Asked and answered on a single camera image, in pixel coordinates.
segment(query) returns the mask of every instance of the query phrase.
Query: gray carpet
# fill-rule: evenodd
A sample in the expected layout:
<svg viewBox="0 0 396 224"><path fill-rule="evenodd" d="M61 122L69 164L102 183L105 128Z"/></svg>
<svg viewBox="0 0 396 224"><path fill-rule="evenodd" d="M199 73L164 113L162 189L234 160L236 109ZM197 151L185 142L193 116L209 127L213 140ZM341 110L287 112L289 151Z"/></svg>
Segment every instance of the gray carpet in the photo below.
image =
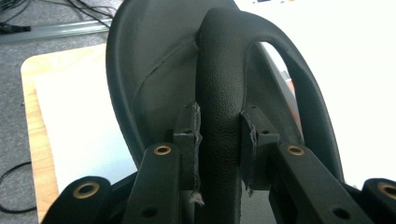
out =
<svg viewBox="0 0 396 224"><path fill-rule="evenodd" d="M121 0L87 0L94 6L118 7ZM0 21L15 14L16 8L0 15ZM10 21L15 25L47 25L91 20L70 7L32 0L31 5ZM0 45L0 175L11 167L30 160L29 139L23 105L21 65L31 56L106 43L107 33L78 35L51 40ZM35 191L30 166L8 176L0 187L0 204L11 209L35 206ZM22 215L0 212L0 223L37 223L36 211Z"/></svg>

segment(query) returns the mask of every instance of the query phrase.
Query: white paper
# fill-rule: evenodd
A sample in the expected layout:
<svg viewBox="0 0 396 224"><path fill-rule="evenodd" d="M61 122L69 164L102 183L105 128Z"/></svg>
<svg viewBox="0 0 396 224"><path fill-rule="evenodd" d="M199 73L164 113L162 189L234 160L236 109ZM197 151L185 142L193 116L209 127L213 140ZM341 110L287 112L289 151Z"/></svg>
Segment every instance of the white paper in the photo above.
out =
<svg viewBox="0 0 396 224"><path fill-rule="evenodd" d="M35 80L59 192L87 175L114 184L136 171L115 118L105 62Z"/></svg>
<svg viewBox="0 0 396 224"><path fill-rule="evenodd" d="M396 3L236 2L281 28L308 62L332 119L346 182L361 189L368 178L396 180Z"/></svg>

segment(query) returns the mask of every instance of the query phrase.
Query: brass rivet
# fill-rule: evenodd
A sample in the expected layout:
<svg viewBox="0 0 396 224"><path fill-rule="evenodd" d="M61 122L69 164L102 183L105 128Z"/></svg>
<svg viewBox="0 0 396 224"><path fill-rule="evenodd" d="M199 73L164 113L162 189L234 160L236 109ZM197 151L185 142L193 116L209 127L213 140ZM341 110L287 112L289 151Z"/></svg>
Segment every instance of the brass rivet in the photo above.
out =
<svg viewBox="0 0 396 224"><path fill-rule="evenodd" d="M73 192L73 196L77 199L86 199L91 197L99 190L99 184L93 181L86 182L78 188L75 189Z"/></svg>
<svg viewBox="0 0 396 224"><path fill-rule="evenodd" d="M160 147L156 147L154 149L154 153L159 156L169 154L171 151L172 151L172 148L170 148L169 146L160 146Z"/></svg>
<svg viewBox="0 0 396 224"><path fill-rule="evenodd" d="M396 200L396 187L384 182L378 184L378 189L391 199Z"/></svg>
<svg viewBox="0 0 396 224"><path fill-rule="evenodd" d="M288 147L288 152L290 154L295 155L295 156L303 156L305 154L305 151L302 148L294 147L294 146L289 146Z"/></svg>

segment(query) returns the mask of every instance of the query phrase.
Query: black handle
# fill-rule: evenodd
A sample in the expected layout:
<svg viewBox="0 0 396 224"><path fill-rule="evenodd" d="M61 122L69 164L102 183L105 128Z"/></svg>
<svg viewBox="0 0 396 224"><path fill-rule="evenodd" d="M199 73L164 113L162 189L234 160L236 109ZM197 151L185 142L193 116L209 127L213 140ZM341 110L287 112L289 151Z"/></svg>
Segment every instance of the black handle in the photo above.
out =
<svg viewBox="0 0 396 224"><path fill-rule="evenodd" d="M225 8L207 12L198 37L196 101L202 111L201 191L205 206L196 223L239 223L240 113L247 95L246 59L257 42L273 45L293 80L305 145L343 180L332 124L317 82L303 56L271 22Z"/></svg>

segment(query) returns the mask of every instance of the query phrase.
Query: wooden table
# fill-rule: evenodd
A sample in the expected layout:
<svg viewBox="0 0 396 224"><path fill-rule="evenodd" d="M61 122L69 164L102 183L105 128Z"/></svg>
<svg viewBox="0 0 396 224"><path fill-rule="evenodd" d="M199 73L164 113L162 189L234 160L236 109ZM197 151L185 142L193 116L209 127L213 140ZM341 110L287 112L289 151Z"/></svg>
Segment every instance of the wooden table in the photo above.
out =
<svg viewBox="0 0 396 224"><path fill-rule="evenodd" d="M103 63L106 45L83 49L71 49L27 59L21 67L23 97L29 133L35 198L38 221L41 222L50 206L59 196L50 140L41 115L35 90L35 78L48 76L71 66L83 66L87 63Z"/></svg>

